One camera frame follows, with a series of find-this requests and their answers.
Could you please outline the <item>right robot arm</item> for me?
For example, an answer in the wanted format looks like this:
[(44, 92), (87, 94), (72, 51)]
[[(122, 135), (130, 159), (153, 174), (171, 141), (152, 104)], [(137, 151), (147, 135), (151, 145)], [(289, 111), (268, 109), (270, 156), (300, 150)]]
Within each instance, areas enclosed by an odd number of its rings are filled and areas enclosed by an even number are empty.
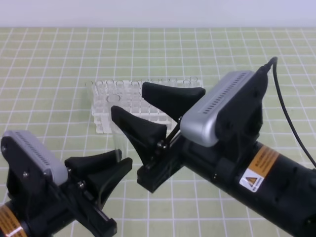
[(174, 120), (165, 125), (112, 106), (143, 165), (137, 182), (155, 192), (187, 167), (295, 237), (316, 234), (316, 172), (258, 141), (265, 85), (223, 92), (145, 83), (143, 98)]

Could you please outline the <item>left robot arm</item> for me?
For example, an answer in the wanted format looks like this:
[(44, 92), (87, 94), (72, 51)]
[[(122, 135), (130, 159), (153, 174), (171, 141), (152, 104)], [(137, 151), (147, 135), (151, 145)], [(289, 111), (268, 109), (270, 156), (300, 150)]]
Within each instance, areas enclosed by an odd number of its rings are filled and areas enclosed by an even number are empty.
[(56, 184), (25, 152), (5, 153), (10, 200), (0, 208), (3, 237), (51, 237), (73, 221), (95, 237), (112, 237), (117, 223), (104, 214), (109, 196), (132, 168), (119, 150), (61, 163), (66, 177)]

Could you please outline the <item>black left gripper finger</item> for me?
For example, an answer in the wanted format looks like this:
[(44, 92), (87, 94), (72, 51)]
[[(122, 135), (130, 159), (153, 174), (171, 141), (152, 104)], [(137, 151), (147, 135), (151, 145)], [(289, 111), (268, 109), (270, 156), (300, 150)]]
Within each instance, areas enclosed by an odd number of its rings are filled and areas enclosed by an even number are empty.
[(115, 149), (106, 153), (87, 156), (70, 157), (64, 161), (67, 168), (73, 173), (94, 173), (109, 168), (121, 160), (121, 150)]
[(132, 159), (125, 158), (117, 161), (116, 158), (107, 158), (97, 166), (97, 170), (88, 174), (87, 189), (94, 196), (98, 207), (103, 207), (117, 184), (132, 169)]

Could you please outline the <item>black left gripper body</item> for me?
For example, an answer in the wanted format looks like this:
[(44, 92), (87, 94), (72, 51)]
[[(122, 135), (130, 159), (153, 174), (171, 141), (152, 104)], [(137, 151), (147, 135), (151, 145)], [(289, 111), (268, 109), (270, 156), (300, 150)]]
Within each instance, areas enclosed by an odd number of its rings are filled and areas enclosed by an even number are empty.
[(28, 197), (24, 205), (24, 223), (29, 237), (52, 237), (73, 221), (78, 221), (95, 237), (113, 237), (117, 222), (98, 207), (87, 189), (90, 173), (73, 173), (56, 185), (48, 174), (24, 173)]

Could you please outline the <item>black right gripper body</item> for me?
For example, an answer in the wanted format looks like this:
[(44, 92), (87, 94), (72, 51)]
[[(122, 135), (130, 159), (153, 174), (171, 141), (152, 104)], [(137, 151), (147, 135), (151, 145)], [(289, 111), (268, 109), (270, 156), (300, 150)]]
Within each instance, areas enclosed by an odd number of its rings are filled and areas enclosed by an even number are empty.
[(203, 147), (179, 135), (167, 151), (138, 169), (137, 183), (153, 193), (182, 167), (210, 181), (216, 163), (215, 148)]

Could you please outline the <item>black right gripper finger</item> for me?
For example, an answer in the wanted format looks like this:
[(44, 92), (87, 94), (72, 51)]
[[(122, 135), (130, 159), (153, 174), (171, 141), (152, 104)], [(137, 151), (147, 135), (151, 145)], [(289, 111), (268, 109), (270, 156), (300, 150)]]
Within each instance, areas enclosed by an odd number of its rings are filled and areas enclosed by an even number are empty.
[(166, 138), (165, 124), (132, 115), (119, 106), (111, 107), (111, 118), (131, 142), (144, 166), (155, 159), (158, 143)]
[(174, 121), (183, 116), (204, 95), (205, 89), (202, 87), (180, 88), (151, 82), (145, 82), (142, 86), (142, 98)]

